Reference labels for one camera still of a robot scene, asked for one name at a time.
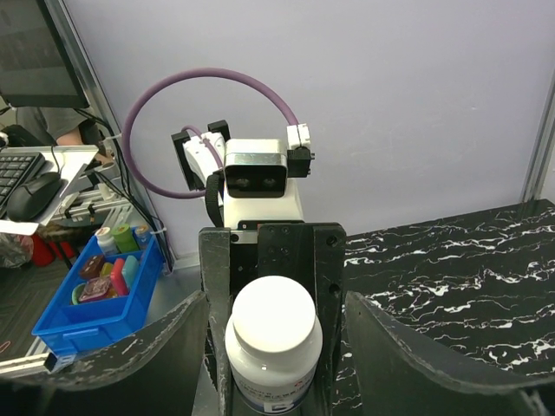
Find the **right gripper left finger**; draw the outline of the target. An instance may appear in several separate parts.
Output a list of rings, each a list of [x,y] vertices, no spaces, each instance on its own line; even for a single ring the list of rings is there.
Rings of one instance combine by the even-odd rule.
[[[3,415],[189,415],[208,305],[197,291],[158,321],[53,374],[1,380]]]

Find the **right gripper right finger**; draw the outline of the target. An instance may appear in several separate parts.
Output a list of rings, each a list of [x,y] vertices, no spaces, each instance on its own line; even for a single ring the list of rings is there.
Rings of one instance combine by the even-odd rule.
[[[459,354],[354,291],[345,318],[366,415],[552,415],[554,378]]]

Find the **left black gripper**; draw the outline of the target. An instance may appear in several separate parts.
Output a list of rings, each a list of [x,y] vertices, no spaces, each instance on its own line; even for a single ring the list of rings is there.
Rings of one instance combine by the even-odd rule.
[[[233,297],[262,276],[301,283],[316,302],[323,346],[310,388],[310,414],[331,415],[340,360],[346,233],[338,223],[269,223],[246,233],[205,228],[199,233],[202,289],[208,325],[218,415],[234,414],[235,385],[225,350]]]

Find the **white pill bottle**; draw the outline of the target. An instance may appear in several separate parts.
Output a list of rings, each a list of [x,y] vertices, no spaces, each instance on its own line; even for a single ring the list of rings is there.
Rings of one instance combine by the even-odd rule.
[[[300,283],[263,276],[236,296],[225,329],[225,351],[238,391],[264,415],[300,406],[323,349],[316,305]]]

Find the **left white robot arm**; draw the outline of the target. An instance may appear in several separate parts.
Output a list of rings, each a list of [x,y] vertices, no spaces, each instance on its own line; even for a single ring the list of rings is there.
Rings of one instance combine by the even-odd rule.
[[[290,120],[285,139],[238,139],[221,120],[172,139],[211,220],[199,260],[219,414],[331,414],[346,235],[304,218],[308,127]]]

